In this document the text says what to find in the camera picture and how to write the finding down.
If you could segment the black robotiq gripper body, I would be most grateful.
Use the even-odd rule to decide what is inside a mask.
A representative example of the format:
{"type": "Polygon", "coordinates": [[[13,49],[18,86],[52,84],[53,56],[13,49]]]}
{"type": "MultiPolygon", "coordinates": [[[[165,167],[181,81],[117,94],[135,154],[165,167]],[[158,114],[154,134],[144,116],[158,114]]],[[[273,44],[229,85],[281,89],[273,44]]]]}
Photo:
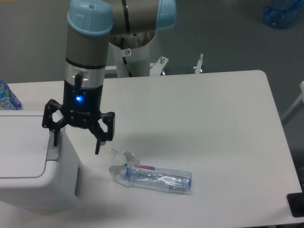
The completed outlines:
{"type": "Polygon", "coordinates": [[[65,124],[90,129],[100,119],[103,86],[84,87],[83,73],[77,73],[74,83],[64,81],[63,104],[60,111],[65,124]]]}

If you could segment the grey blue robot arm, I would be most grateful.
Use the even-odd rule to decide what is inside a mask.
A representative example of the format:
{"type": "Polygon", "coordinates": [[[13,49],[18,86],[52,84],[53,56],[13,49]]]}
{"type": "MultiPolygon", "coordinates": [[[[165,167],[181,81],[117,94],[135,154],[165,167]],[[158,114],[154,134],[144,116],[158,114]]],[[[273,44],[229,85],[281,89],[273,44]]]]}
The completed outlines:
{"type": "Polygon", "coordinates": [[[63,102],[49,100],[42,120],[53,134],[54,146],[67,125],[88,129],[97,148],[113,139],[115,113],[100,111],[110,37],[169,29],[176,19],[173,0],[70,2],[63,102]]]}

